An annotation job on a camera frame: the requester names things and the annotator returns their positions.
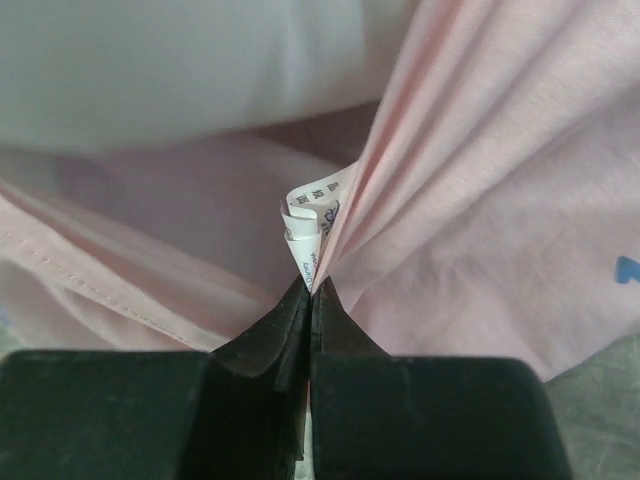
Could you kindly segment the white pillow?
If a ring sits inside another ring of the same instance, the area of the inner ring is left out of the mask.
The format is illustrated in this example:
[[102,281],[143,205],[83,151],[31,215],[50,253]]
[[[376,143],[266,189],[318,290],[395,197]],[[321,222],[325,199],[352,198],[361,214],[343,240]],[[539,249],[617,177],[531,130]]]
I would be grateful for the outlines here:
[[1,141],[89,152],[378,98],[413,1],[5,1]]

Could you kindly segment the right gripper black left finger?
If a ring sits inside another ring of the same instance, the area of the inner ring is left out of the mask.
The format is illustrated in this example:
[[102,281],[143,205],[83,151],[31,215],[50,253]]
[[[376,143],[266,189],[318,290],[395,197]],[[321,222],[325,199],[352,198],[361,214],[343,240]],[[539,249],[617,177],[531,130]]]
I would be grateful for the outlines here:
[[21,350],[1,362],[5,479],[290,479],[304,455],[309,292],[210,352]]

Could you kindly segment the pink pillowcase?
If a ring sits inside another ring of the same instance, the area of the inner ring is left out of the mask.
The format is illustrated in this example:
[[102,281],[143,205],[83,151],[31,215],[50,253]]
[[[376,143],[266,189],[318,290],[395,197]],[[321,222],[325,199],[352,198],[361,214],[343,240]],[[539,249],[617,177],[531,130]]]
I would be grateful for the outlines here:
[[356,169],[313,285],[395,354],[550,379],[639,329],[639,5],[413,1],[382,94],[89,152],[1,141],[1,311],[38,348],[212,350],[299,275],[281,204]]

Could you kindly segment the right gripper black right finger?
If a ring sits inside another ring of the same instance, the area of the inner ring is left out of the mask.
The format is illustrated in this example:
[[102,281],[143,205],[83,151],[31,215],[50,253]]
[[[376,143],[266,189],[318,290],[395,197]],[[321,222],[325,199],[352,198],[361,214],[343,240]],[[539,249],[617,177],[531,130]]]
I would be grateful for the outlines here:
[[313,471],[319,479],[568,479],[544,386],[513,358],[392,356],[331,281],[311,310]]

